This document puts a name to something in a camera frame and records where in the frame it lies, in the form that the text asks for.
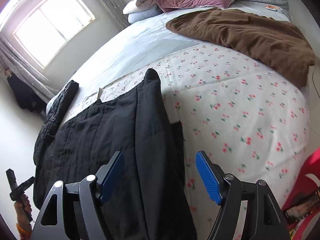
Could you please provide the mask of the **left hand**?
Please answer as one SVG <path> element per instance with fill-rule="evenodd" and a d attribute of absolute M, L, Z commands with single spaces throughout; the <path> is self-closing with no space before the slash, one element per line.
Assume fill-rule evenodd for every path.
<path fill-rule="evenodd" d="M 14 202 L 14 208 L 17 216 L 17 223 L 22 229 L 26 231 L 30 231 L 31 224 L 26 213 L 29 213 L 31 215 L 31 212 L 32 212 L 31 205 L 30 205 L 28 196 L 26 196 L 25 194 L 21 196 L 21 199 L 23 203 Z"/>

